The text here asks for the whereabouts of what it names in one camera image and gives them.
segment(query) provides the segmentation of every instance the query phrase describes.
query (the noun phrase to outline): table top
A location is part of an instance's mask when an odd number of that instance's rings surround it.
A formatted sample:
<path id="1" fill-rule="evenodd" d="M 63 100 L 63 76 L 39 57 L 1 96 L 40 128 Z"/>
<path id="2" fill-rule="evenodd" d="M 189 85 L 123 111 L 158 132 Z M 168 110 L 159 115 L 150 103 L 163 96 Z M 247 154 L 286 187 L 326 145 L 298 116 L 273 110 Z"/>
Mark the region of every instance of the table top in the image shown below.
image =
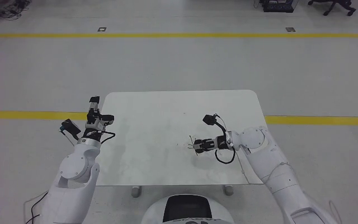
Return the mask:
<path id="1" fill-rule="evenodd" d="M 206 125 L 206 114 L 220 115 L 228 128 L 266 126 L 257 95 L 251 90 L 113 92 L 101 111 L 115 116 L 106 128 L 116 136 L 96 158 L 97 186 L 248 184 L 237 159 L 225 165 L 214 150 L 196 155 L 190 137 L 215 138 L 220 128 Z M 250 183 L 261 183 L 242 150 L 238 155 Z M 232 151 L 220 150 L 229 161 Z"/>

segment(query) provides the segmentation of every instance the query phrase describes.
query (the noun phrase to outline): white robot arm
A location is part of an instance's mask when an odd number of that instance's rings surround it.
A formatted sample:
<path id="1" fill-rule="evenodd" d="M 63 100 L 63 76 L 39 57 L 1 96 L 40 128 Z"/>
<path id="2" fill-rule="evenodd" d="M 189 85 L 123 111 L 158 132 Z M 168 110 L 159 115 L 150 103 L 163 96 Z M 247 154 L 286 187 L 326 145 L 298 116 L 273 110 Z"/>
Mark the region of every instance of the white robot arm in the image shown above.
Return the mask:
<path id="1" fill-rule="evenodd" d="M 266 127 L 247 128 L 240 134 L 228 132 L 217 123 L 216 116 L 206 115 L 203 121 L 208 125 L 218 125 L 224 135 L 196 140 L 194 149 L 197 153 L 217 148 L 239 150 L 242 147 L 256 175 L 278 203 L 284 224 L 337 224 L 327 211 L 303 192 L 293 168 Z"/>
<path id="2" fill-rule="evenodd" d="M 98 109 L 100 98 L 90 99 L 91 106 L 87 114 L 86 130 L 78 139 L 80 130 L 69 119 L 62 123 L 60 132 L 67 130 L 78 140 L 74 152 L 61 163 L 55 180 L 45 198 L 39 217 L 41 224 L 82 223 L 91 205 L 100 166 L 95 158 L 100 154 L 101 136 L 105 128 L 114 121 L 112 115 L 101 115 Z M 69 188 L 68 181 L 84 183 L 80 188 Z"/>

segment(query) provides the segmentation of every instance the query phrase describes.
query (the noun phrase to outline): floor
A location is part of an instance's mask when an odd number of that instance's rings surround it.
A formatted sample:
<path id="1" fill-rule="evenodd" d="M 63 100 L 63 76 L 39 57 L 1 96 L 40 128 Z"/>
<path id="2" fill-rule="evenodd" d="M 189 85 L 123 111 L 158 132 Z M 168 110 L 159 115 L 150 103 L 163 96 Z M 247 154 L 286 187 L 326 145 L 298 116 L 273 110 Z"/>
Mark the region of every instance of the floor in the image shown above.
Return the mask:
<path id="1" fill-rule="evenodd" d="M 300 1 L 292 14 L 247 0 L 39 0 L 2 34 L 358 33 L 357 13 Z M 265 115 L 358 116 L 357 38 L 0 38 L 0 110 L 86 111 L 88 99 L 120 91 L 251 89 Z M 83 121 L 76 121 L 83 127 Z M 46 191 L 72 146 L 59 120 L 0 119 L 0 223 L 23 223 L 23 203 Z M 356 222 L 357 126 L 269 125 L 303 188 L 343 223 Z M 85 223 L 138 223 L 156 200 L 212 197 L 236 223 L 282 223 L 264 186 L 98 187 Z M 32 203 L 26 203 L 28 219 Z"/>

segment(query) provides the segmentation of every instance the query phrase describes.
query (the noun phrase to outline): yellow floor line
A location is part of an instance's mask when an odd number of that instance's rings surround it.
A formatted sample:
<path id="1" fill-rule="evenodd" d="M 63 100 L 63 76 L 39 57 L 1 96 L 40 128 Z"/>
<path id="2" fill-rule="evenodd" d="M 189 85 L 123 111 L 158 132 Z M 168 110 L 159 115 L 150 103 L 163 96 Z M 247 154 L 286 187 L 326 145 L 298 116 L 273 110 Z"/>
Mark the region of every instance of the yellow floor line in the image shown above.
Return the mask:
<path id="1" fill-rule="evenodd" d="M 86 120 L 85 112 L 0 111 L 0 119 Z M 355 116 L 265 116 L 267 124 L 358 125 Z"/>
<path id="2" fill-rule="evenodd" d="M 256 34 L 256 33 L 93 33 L 0 34 L 0 38 L 358 38 L 358 34 Z"/>

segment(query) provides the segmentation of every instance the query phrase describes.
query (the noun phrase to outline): black chair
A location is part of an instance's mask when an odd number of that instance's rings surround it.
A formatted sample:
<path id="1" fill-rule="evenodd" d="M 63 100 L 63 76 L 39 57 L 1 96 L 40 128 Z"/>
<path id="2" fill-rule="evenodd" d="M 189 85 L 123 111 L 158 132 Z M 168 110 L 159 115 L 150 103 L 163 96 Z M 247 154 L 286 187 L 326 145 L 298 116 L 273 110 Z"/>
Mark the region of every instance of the black chair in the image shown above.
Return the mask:
<path id="1" fill-rule="evenodd" d="M 324 16 L 328 15 L 329 12 L 332 11 L 333 7 L 335 6 L 336 3 L 340 4 L 343 8 L 345 8 L 346 10 L 349 10 L 348 12 L 348 16 L 353 15 L 353 13 L 356 11 L 355 8 L 350 7 L 350 5 L 352 4 L 351 0 L 311 0 L 308 2 L 309 5 L 313 4 L 313 2 L 333 2 L 332 5 L 330 6 L 329 10 L 324 12 Z"/>

